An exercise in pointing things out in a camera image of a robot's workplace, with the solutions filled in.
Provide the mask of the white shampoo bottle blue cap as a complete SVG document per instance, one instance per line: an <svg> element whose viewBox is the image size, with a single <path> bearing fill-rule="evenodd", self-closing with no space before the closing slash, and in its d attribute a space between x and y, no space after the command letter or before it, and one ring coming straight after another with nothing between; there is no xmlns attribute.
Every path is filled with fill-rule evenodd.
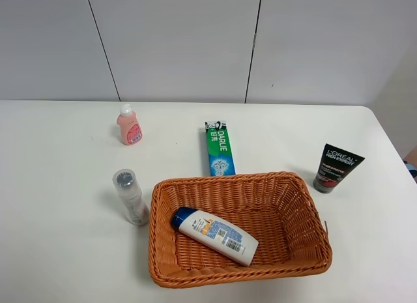
<svg viewBox="0 0 417 303"><path fill-rule="evenodd" d="M259 245L253 236L227 220L190 207L179 208L171 218L171 225L245 267L252 263Z"/></svg>

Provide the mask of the green Darlie toothpaste box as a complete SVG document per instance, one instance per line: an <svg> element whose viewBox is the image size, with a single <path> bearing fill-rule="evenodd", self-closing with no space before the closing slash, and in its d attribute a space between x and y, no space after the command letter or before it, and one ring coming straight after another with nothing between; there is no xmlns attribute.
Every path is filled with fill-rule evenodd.
<svg viewBox="0 0 417 303"><path fill-rule="evenodd" d="M235 165L225 121L206 121L205 133L207 142L210 175L235 175Z"/></svg>

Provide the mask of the orange wicker basket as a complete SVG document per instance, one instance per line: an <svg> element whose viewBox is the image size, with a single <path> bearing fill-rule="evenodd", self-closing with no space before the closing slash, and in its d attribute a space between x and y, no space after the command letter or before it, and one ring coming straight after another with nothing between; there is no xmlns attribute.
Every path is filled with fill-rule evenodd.
<svg viewBox="0 0 417 303"><path fill-rule="evenodd" d="M219 216L259 243L244 267L171 225L180 207ZM149 272L167 288L301 277L326 272L332 249L306 183L292 172L192 177L159 182L153 190Z"/></svg>

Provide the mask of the blue object at table edge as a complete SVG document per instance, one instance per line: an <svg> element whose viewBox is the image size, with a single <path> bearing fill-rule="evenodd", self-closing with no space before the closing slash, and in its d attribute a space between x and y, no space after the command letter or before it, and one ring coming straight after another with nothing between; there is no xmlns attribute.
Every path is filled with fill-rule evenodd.
<svg viewBox="0 0 417 303"><path fill-rule="evenodd" d="M417 169L411 163L408 163L406 160L403 161L405 166L407 167L409 173L412 175L415 182L417 182Z"/></svg>

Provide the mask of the pink bottle white cap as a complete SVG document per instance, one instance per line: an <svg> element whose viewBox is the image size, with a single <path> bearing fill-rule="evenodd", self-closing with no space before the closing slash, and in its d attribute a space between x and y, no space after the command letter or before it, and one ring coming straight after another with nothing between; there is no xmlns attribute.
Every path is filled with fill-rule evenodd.
<svg viewBox="0 0 417 303"><path fill-rule="evenodd" d="M125 145L133 145L143 137L136 113L130 104L121 106L117 124L120 127L121 140Z"/></svg>

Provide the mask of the translucent white roll-on bottle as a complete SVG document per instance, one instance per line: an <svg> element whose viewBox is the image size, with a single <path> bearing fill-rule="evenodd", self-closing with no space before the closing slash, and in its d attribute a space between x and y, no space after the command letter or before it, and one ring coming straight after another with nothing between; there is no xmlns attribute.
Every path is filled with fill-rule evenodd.
<svg viewBox="0 0 417 303"><path fill-rule="evenodd" d="M117 171L113 185L126 208L126 217L134 225L145 225L149 221L149 208L142 198L142 191L131 169Z"/></svg>

